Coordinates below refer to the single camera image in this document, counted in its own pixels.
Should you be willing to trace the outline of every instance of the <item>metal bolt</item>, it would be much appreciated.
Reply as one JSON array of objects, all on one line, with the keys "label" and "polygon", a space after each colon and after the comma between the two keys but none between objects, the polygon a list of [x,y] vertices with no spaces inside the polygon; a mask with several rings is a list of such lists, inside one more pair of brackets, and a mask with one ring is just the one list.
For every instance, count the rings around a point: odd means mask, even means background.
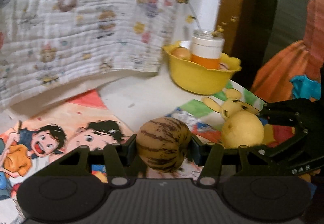
[{"label": "metal bolt", "polygon": [[211,185],[214,185],[216,183],[216,180],[213,179],[212,177],[202,177],[199,182],[202,184],[202,185],[205,185],[205,186],[211,186]]},{"label": "metal bolt", "polygon": [[127,179],[124,177],[115,177],[111,180],[111,183],[115,186],[123,186],[127,184]]}]

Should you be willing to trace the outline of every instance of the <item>cartoon eye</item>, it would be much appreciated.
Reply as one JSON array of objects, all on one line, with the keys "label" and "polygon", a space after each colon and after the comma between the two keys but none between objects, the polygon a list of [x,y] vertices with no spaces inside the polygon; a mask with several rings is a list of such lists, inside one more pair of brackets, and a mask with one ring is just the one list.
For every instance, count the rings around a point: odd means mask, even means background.
[{"label": "cartoon eye", "polygon": [[87,142],[92,142],[92,141],[93,141],[93,137],[92,137],[92,136],[89,136],[89,135],[86,135],[86,136],[85,136],[85,140],[86,140]]}]

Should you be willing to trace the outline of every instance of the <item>open mouth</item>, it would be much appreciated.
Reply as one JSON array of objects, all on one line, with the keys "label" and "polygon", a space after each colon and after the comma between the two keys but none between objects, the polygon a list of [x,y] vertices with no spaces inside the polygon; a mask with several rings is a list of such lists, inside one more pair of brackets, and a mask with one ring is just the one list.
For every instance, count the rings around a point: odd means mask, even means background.
[{"label": "open mouth", "polygon": [[40,144],[40,142],[36,142],[34,147],[35,147],[36,152],[39,153],[40,155],[45,153],[45,150],[44,150],[43,146]]}]

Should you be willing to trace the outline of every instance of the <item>ribbed gray surface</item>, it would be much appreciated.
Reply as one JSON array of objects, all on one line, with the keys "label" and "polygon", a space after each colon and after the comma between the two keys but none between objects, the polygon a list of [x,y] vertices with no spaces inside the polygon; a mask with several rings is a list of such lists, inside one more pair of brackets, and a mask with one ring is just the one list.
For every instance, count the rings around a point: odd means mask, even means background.
[{"label": "ribbed gray surface", "polygon": [[[36,224],[27,220],[26,224]],[[256,224],[224,206],[213,190],[190,179],[138,179],[127,189],[114,190],[94,214],[74,224]],[[301,220],[285,224],[302,224]]]}]

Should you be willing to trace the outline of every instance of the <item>black hair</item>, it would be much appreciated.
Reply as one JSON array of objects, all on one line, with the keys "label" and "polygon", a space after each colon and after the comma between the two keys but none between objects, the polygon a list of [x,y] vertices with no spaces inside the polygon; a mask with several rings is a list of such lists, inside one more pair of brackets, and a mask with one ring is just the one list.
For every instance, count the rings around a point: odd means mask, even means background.
[{"label": "black hair", "polygon": [[58,153],[58,150],[64,145],[66,141],[66,134],[64,133],[63,129],[58,125],[45,125],[42,128],[38,129],[37,134],[40,132],[49,131],[51,136],[59,142],[58,146],[56,147],[53,152]]},{"label": "black hair", "polygon": [[86,130],[88,129],[92,129],[99,133],[109,134],[119,143],[122,141],[122,137],[124,136],[117,122],[111,120],[90,122],[88,123]]}]

